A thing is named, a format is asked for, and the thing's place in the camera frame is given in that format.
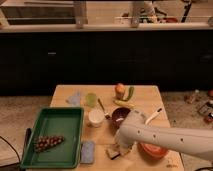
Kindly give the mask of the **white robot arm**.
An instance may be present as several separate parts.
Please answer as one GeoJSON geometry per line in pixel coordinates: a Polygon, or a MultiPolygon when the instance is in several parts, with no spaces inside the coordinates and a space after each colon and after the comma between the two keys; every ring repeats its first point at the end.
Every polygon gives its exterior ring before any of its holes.
{"type": "Polygon", "coordinates": [[[135,142],[148,143],[213,162],[213,131],[151,126],[145,121],[142,112],[131,110],[115,134],[118,145],[131,149],[135,142]]]}

